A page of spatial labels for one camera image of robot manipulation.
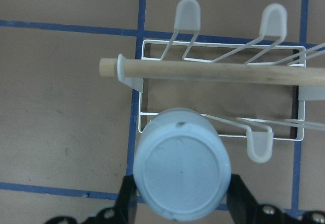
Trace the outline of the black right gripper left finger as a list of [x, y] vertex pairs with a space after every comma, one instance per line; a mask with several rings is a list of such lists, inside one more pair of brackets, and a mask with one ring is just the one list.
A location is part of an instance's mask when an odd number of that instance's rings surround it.
[[124, 176], [115, 202], [116, 223], [135, 223], [137, 214], [137, 187], [133, 175]]

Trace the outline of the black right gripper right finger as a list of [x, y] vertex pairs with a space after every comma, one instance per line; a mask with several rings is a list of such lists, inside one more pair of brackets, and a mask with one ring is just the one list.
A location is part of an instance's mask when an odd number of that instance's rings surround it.
[[258, 202], [238, 174], [232, 174], [226, 205], [234, 223], [253, 223]]

